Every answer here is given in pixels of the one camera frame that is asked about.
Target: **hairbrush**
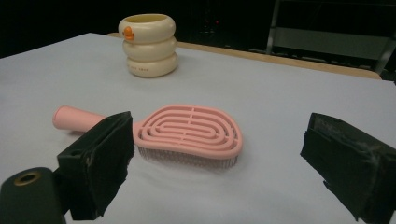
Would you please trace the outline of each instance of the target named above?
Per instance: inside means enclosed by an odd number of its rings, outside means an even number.
[[[57,129],[87,132],[105,116],[63,105],[52,118]],[[243,137],[234,120],[216,108],[167,105],[133,123],[133,139],[140,155],[159,161],[197,166],[234,166]]]

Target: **hairbrush bristles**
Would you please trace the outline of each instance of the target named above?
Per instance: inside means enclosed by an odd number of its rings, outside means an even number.
[[[228,160],[216,160],[174,151],[164,151],[143,147],[138,147],[138,149],[140,155],[146,160],[170,161],[199,167],[226,169],[234,166],[238,159],[238,157],[236,156]]]

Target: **table surface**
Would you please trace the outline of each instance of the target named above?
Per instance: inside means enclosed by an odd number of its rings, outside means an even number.
[[[394,83],[186,48],[177,48],[174,72],[142,78],[128,73],[121,45],[86,34],[0,60],[0,182],[28,168],[58,167],[56,156],[78,139],[52,126],[61,105],[131,111],[134,121],[164,105],[205,105],[240,126],[237,164],[219,171],[146,161],[136,152],[95,223],[356,223],[300,156],[304,132],[315,112],[396,147]],[[73,223],[69,214],[66,220]]]

